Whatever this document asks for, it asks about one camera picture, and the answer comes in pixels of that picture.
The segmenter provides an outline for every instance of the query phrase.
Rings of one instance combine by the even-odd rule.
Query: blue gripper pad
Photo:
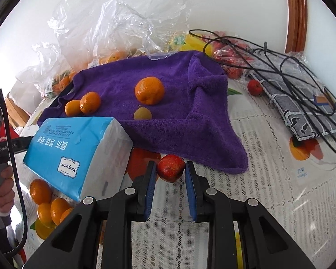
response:
[[[188,163],[185,164],[185,186],[187,188],[189,212],[193,221],[197,220],[197,197],[195,195],[192,176],[190,174]]]
[[[145,197],[145,208],[144,208],[144,218],[148,220],[149,216],[151,215],[152,211],[152,204],[153,204],[153,196],[154,196],[154,189],[155,189],[155,179],[157,177],[156,171],[156,164],[153,165],[151,177],[149,178],[147,193]]]

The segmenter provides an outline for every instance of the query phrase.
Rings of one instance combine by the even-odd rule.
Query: label sticker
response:
[[[97,66],[99,66],[99,59],[94,59],[91,63],[88,64],[89,69],[97,67]]]
[[[58,165],[57,171],[62,173],[64,176],[75,178],[79,165],[80,163],[77,161],[62,157]]]
[[[52,92],[52,80],[49,81],[49,83],[47,84],[47,86],[45,87],[45,93],[49,94]]]

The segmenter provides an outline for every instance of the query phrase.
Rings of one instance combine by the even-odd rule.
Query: wooden door frame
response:
[[[289,24],[285,52],[305,49],[307,33],[307,0],[288,0]]]

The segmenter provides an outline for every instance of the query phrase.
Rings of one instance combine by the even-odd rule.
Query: screw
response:
[[[83,204],[85,205],[89,205],[93,202],[93,198],[91,196],[86,197],[85,199],[83,199]]]
[[[257,206],[258,203],[259,203],[259,202],[258,202],[255,198],[250,198],[250,199],[248,200],[248,204],[249,204],[250,206]]]
[[[215,195],[216,194],[216,190],[214,188],[208,188],[205,192],[209,195]]]
[[[130,187],[130,188],[126,188],[125,190],[124,190],[124,193],[126,193],[127,195],[132,195],[132,194],[134,194],[136,192],[136,190],[134,189],[134,188],[132,188],[132,187]]]

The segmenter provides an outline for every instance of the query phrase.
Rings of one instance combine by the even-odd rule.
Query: red apple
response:
[[[164,181],[175,182],[183,174],[185,163],[181,157],[168,154],[163,157],[157,165],[157,174]]]
[[[248,83],[248,91],[253,96],[259,96],[263,92],[260,82],[257,80],[250,80]]]

